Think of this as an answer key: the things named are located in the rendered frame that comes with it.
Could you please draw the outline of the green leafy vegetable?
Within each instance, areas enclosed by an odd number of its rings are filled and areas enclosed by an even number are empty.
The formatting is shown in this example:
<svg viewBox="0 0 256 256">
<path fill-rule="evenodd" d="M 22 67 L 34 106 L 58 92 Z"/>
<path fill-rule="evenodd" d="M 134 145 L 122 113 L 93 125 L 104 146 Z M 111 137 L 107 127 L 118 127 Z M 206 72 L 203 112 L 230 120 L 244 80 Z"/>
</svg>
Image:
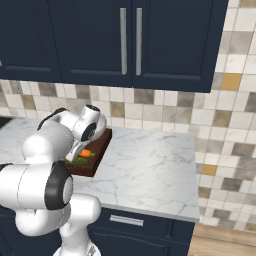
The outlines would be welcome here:
<svg viewBox="0 0 256 256">
<path fill-rule="evenodd" d="M 65 165 L 71 165 L 71 166 L 85 166 L 89 163 L 89 159 L 83 158 L 83 157 L 76 157 L 73 161 L 69 161 L 66 158 L 62 158 L 61 161 Z"/>
</svg>

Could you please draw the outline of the navy drawer front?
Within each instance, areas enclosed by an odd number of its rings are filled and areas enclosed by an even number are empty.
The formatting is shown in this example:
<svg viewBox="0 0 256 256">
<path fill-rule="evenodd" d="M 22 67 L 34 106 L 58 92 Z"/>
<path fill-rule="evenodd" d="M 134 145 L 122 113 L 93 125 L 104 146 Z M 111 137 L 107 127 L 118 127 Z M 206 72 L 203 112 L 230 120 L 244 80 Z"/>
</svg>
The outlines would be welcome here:
<svg viewBox="0 0 256 256">
<path fill-rule="evenodd" d="M 112 222 L 109 220 L 110 215 L 125 216 L 144 220 L 144 226 L 134 226 L 124 223 Z M 100 217 L 96 222 L 89 225 L 90 229 L 101 228 L 119 231 L 123 233 L 131 233 L 136 235 L 150 237 L 164 237 L 168 229 L 169 219 L 133 212 L 102 208 Z"/>
</svg>

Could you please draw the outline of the orange carrot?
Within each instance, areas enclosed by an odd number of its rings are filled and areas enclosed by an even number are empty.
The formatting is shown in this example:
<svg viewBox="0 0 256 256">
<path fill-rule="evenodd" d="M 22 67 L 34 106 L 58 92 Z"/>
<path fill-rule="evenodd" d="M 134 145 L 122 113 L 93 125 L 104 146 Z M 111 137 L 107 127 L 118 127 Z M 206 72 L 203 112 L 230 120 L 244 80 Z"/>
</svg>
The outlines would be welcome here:
<svg viewBox="0 0 256 256">
<path fill-rule="evenodd" d="M 79 153 L 79 156 L 80 157 L 83 157 L 83 158 L 89 158 L 89 157 L 93 157 L 95 156 L 96 153 L 95 152 L 92 152 L 90 150 L 87 150 L 87 149 L 83 149 L 80 153 Z"/>
</svg>

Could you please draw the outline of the dark brown wooden tray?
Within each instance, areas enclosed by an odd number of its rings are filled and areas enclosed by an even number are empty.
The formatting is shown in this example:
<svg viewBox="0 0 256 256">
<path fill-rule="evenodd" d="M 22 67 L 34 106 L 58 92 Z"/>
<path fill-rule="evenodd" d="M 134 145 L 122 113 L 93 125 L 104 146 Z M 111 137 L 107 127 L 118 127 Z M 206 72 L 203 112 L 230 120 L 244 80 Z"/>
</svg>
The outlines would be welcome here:
<svg viewBox="0 0 256 256">
<path fill-rule="evenodd" d="M 71 174 L 86 176 L 86 177 L 93 177 L 110 143 L 111 138 L 112 138 L 112 130 L 107 128 L 99 139 L 91 142 L 89 145 L 87 145 L 84 148 L 96 153 L 95 156 L 88 158 L 89 163 L 87 165 L 85 166 L 65 165 L 65 167 L 70 171 Z"/>
</svg>

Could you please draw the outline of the navy base cupboard door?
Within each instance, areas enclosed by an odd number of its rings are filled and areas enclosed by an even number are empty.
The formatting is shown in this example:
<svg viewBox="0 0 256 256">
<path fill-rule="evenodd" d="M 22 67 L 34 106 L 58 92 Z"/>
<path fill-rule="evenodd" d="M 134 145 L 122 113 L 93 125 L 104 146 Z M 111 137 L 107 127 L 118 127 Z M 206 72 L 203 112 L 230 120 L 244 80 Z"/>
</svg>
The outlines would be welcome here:
<svg viewBox="0 0 256 256">
<path fill-rule="evenodd" d="M 29 237 L 15 224 L 15 212 L 0 206 L 0 252 L 5 256 L 53 256 L 61 245 L 58 231 Z"/>
<path fill-rule="evenodd" d="M 91 227 L 90 238 L 101 256 L 187 256 L 183 243 Z"/>
</svg>

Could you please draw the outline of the black hob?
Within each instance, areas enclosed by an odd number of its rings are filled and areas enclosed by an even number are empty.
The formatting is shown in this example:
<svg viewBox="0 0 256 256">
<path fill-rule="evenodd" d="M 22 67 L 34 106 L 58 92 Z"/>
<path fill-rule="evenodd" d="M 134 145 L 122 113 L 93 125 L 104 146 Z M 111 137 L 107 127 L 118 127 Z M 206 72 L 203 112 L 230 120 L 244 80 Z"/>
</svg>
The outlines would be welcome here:
<svg viewBox="0 0 256 256">
<path fill-rule="evenodd" d="M 0 116 L 0 129 L 8 124 L 12 120 L 12 117 Z"/>
</svg>

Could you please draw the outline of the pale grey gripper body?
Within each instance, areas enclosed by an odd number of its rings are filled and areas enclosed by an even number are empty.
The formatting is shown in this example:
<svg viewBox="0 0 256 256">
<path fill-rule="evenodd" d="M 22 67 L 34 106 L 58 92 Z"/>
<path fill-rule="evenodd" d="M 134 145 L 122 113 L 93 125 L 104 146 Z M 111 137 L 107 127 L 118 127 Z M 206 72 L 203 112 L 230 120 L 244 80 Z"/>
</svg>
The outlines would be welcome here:
<svg viewBox="0 0 256 256">
<path fill-rule="evenodd" d="M 86 146 L 87 142 L 80 142 L 75 140 L 70 152 L 66 155 L 65 159 L 69 162 L 72 162 Z"/>
</svg>

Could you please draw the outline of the navy wall cupboard door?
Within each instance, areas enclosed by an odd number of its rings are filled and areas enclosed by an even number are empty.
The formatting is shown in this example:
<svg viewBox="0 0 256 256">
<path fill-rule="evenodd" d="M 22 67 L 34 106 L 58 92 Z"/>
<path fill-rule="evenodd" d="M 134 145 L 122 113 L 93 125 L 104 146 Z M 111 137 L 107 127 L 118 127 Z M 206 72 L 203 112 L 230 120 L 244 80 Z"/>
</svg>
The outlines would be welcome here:
<svg viewBox="0 0 256 256">
<path fill-rule="evenodd" d="M 132 0 L 133 86 L 209 93 L 229 0 Z M 143 9 L 136 76 L 136 8 Z"/>
<path fill-rule="evenodd" d="M 49 0 L 62 81 L 132 85 L 131 0 Z M 127 74 L 121 74 L 120 8 L 126 8 Z"/>
<path fill-rule="evenodd" d="M 0 0 L 0 79 L 61 81 L 48 0 Z"/>
</svg>

